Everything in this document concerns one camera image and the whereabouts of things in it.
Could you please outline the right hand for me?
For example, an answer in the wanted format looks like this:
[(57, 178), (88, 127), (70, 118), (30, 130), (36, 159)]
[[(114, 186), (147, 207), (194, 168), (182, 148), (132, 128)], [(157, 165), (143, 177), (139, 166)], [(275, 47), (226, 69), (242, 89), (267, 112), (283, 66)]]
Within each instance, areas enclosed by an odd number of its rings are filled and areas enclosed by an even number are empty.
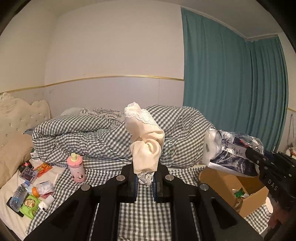
[(264, 240), (295, 240), (295, 199), (273, 204)]

